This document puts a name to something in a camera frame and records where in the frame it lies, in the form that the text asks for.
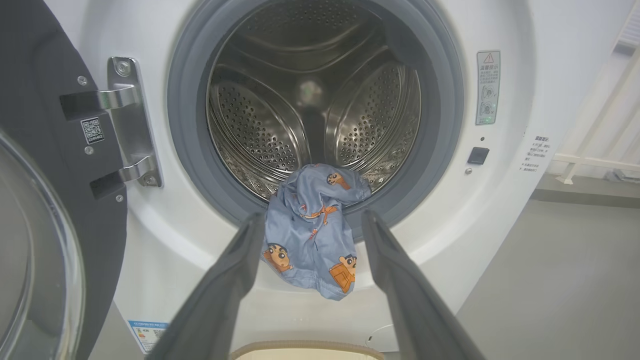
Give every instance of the washing machine door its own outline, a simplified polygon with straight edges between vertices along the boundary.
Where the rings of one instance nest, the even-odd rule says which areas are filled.
[[[127,193],[96,86],[41,0],[0,2],[0,359],[86,359],[115,292]]]

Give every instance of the gray floor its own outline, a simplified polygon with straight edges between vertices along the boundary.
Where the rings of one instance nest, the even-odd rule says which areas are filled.
[[[458,313],[487,359],[640,358],[640,185],[574,181],[543,178]],[[107,359],[143,359],[115,306]]]

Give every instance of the blue cartoon-print fabric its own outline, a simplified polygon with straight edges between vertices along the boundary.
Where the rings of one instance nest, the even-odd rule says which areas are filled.
[[[357,255],[342,207],[370,196],[357,172],[304,166],[271,197],[260,258],[289,284],[344,298],[353,289]]]

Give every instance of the warning label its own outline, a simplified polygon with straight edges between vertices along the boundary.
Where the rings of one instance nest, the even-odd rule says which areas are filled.
[[[522,159],[519,165],[519,171],[524,172],[539,172],[545,171],[544,167],[541,167],[545,158],[550,156],[549,150],[549,138],[544,136],[534,136],[533,141],[527,148],[526,155]]]
[[[476,125],[493,124],[500,92],[500,51],[481,51],[478,63],[478,110]]]

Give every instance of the cartoon character print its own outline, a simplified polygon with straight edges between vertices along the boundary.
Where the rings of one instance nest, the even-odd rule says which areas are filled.
[[[276,243],[268,243],[269,249],[262,255],[278,270],[278,272],[285,272],[293,269],[293,265],[290,265],[289,255],[287,249],[284,246]]]
[[[329,176],[327,176],[326,183],[329,185],[340,184],[342,188],[345,190],[349,190],[351,188],[349,184],[347,184],[347,182],[344,180],[342,175],[340,175],[337,172],[334,172],[333,174],[330,174]]]
[[[351,283],[356,281],[356,263],[358,258],[353,255],[341,256],[340,263],[334,265],[329,274],[333,280],[340,286],[343,293],[347,293],[351,287]]]
[[[338,211],[338,208],[336,208],[335,206],[324,206],[323,204],[322,208],[317,213],[312,213],[311,215],[300,214],[300,216],[303,218],[318,218],[320,217],[320,215],[324,214],[323,224],[326,225],[327,224],[326,218],[329,216],[330,213],[334,213],[336,211]]]

